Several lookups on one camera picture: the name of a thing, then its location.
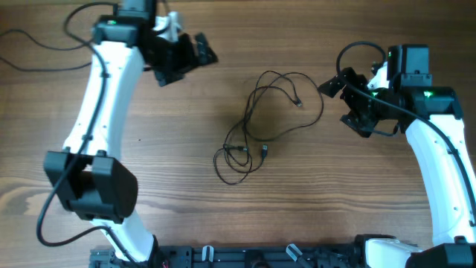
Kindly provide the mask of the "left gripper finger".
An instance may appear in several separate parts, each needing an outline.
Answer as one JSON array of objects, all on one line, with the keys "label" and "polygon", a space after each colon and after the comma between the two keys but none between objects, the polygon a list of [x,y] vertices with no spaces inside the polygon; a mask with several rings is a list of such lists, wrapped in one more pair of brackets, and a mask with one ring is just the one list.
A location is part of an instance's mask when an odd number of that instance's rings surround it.
[{"label": "left gripper finger", "polygon": [[197,58],[199,64],[213,64],[218,62],[218,57],[209,46],[208,40],[203,33],[195,35]]},{"label": "left gripper finger", "polygon": [[166,86],[182,80],[186,73],[202,66],[203,64],[199,62],[179,63],[172,61],[171,63],[165,64],[157,63],[154,65],[154,75],[159,86]]}]

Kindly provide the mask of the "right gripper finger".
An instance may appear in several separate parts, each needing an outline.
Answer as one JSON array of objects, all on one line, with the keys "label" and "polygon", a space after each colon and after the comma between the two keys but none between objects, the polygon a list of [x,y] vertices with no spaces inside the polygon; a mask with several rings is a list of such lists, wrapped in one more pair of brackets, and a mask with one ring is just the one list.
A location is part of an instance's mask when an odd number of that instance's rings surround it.
[{"label": "right gripper finger", "polygon": [[322,83],[318,87],[318,91],[327,97],[334,98],[344,87],[345,83],[336,75],[327,82]]},{"label": "right gripper finger", "polygon": [[358,117],[353,113],[342,115],[340,121],[348,126],[351,130],[359,134],[362,138],[369,138],[372,134],[371,130],[358,122]]}]

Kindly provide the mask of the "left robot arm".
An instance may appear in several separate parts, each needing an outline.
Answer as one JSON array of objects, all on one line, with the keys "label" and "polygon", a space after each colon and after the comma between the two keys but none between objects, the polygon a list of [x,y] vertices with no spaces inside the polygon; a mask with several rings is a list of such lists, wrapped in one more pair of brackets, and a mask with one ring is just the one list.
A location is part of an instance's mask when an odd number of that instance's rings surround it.
[{"label": "left robot arm", "polygon": [[120,163],[129,102],[140,76],[151,70],[160,86],[217,62],[204,34],[184,32],[180,14],[157,14],[156,1],[125,1],[101,16],[87,43],[91,72],[75,125],[44,170],[51,196],[90,222],[112,245],[119,267],[168,267],[169,255],[142,223],[136,177]]}]

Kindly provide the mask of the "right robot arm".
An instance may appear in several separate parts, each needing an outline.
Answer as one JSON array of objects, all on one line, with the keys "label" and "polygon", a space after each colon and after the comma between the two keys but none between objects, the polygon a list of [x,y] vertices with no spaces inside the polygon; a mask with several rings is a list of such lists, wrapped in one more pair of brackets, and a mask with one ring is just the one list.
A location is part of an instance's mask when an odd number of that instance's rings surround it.
[{"label": "right robot arm", "polygon": [[475,172],[466,148],[463,110],[449,86],[435,86],[427,45],[404,44],[382,50],[367,79],[352,68],[337,68],[318,87],[349,107],[342,121],[361,137],[377,124],[396,122],[422,174],[431,209],[432,241],[420,249],[378,234],[355,240],[359,267],[473,267],[475,265]]}]

